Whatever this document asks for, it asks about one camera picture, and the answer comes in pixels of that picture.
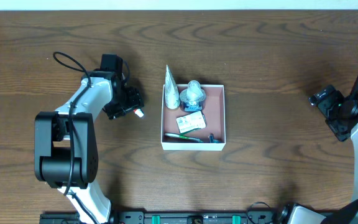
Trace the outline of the red Colgate toothpaste tube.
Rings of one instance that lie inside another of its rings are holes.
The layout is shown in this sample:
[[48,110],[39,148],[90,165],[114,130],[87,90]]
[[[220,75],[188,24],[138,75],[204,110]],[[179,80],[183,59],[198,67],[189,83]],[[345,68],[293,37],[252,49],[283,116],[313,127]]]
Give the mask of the red Colgate toothpaste tube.
[[143,118],[143,117],[144,117],[144,112],[143,112],[140,108],[135,109],[135,110],[134,110],[134,113],[135,113],[138,117],[140,117],[140,118]]

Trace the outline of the white Pantene conditioner tube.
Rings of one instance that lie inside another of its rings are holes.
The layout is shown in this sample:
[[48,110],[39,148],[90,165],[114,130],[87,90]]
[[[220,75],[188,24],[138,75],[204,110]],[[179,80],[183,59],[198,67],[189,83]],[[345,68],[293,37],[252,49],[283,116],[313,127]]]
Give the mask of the white Pantene conditioner tube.
[[180,105],[179,91],[168,65],[166,65],[164,94],[165,106],[170,110],[177,109]]

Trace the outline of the green white toothbrush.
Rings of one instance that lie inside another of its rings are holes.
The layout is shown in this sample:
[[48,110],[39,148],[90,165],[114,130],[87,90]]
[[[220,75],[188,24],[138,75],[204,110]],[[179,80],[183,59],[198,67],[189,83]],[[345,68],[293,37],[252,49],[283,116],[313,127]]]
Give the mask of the green white toothbrush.
[[188,140],[188,141],[193,141],[193,142],[198,142],[198,143],[204,143],[204,142],[203,142],[201,139],[199,139],[199,138],[188,137],[188,136],[184,136],[184,135],[181,135],[181,134],[165,133],[164,136],[169,137],[169,138],[184,139],[184,140]]

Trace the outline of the green Dettol soap bar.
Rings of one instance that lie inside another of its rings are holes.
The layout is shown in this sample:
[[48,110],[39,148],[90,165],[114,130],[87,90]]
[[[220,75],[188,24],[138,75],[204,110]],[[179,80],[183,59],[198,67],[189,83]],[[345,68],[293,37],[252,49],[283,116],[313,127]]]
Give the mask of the green Dettol soap bar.
[[180,134],[189,133],[196,129],[204,129],[206,120],[201,111],[190,113],[176,119]]

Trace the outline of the blue disposable razor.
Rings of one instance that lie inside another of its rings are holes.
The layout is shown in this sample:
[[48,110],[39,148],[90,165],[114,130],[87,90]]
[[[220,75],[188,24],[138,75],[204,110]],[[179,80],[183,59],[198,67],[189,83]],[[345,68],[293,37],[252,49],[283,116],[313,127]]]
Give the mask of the blue disposable razor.
[[213,134],[213,133],[211,133],[211,134],[208,136],[208,139],[209,139],[209,142],[210,142],[210,143],[214,143],[214,144],[220,144],[220,143],[222,143],[222,141],[220,141],[220,140],[218,140],[218,139],[216,139],[216,138],[214,137],[214,134]]

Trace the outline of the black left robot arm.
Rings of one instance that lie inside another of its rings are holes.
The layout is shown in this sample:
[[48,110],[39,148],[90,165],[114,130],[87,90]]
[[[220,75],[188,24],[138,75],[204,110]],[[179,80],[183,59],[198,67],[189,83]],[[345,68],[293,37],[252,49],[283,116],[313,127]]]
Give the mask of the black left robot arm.
[[143,115],[129,75],[118,70],[94,70],[81,78],[79,89],[55,111],[35,117],[36,178],[57,189],[73,204],[80,223],[113,223],[112,203],[101,190],[94,121],[101,112],[109,119],[129,112]]

